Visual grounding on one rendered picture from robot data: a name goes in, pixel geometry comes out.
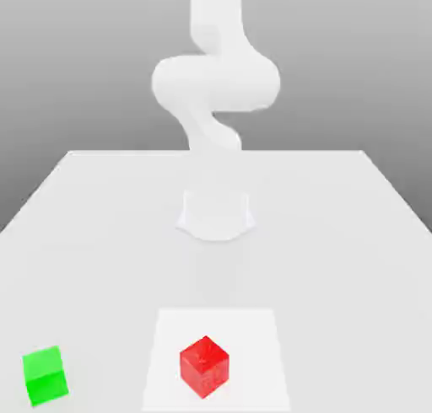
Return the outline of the small green cube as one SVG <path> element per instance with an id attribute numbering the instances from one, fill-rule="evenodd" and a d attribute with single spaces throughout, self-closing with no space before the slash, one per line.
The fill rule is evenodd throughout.
<path id="1" fill-rule="evenodd" d="M 69 394 L 59 346 L 22 356 L 24 384 L 32 407 Z"/>

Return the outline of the small red cube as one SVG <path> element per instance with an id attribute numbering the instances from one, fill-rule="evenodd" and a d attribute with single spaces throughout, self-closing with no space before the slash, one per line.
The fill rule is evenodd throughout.
<path id="1" fill-rule="evenodd" d="M 181 351 L 179 361 L 181 379 L 201 399 L 230 378 L 230 355 L 207 335 Z"/>

